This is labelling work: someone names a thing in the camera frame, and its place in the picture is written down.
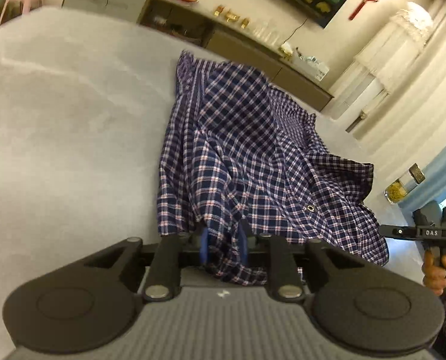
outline beige wall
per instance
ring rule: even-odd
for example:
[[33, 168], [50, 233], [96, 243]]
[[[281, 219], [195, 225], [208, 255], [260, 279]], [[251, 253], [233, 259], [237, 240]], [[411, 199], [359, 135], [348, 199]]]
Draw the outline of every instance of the beige wall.
[[[62, 0], [47, 0], [49, 4], [60, 4]], [[306, 22], [291, 39], [293, 46], [301, 52], [316, 56], [330, 67], [323, 85], [330, 85], [343, 73], [352, 57], [363, 48], [373, 35], [386, 23], [390, 15], [413, 1], [427, 8], [430, 0], [380, 0], [368, 3], [354, 21], [348, 17], [361, 0], [348, 0], [331, 23], [321, 28], [312, 21]], [[200, 4], [213, 9], [219, 4], [253, 20], [272, 19], [281, 33], [288, 37], [305, 20], [305, 14], [285, 0], [200, 0]]]

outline jar with yellow contents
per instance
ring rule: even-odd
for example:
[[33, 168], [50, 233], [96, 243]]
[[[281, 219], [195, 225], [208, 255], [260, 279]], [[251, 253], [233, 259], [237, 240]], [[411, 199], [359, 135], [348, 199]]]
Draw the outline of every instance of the jar with yellow contents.
[[397, 204], [424, 180], [423, 172], [417, 164], [413, 164], [404, 174], [387, 186], [385, 197], [391, 204]]

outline metal screw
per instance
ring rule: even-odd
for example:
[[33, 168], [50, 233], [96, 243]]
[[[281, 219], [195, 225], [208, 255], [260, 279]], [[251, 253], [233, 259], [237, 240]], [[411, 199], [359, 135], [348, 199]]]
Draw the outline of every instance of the metal screw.
[[169, 295], [169, 289], [165, 286], [157, 284], [155, 286], [149, 286], [145, 293], [152, 299], [161, 299]]
[[288, 284], [286, 286], [281, 286], [278, 289], [278, 294], [286, 299], [294, 299], [299, 298], [303, 294], [303, 290], [297, 286]]

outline shirt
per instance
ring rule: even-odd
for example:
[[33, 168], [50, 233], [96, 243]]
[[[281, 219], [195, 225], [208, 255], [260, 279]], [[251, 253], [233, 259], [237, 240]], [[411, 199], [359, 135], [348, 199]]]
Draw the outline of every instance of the shirt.
[[363, 199], [373, 165], [332, 155], [310, 115], [250, 66], [183, 52], [159, 165], [159, 232], [207, 227], [208, 268], [224, 281], [263, 284], [244, 266], [245, 219], [254, 234], [312, 238], [385, 264], [388, 248]]

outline blue curtain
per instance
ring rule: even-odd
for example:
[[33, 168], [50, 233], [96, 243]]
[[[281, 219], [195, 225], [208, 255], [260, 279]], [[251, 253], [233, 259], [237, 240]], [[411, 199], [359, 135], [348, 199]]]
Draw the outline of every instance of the blue curtain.
[[432, 200], [440, 204], [446, 199], [446, 147], [423, 169], [423, 173], [426, 180], [399, 203], [402, 211], [413, 212]]

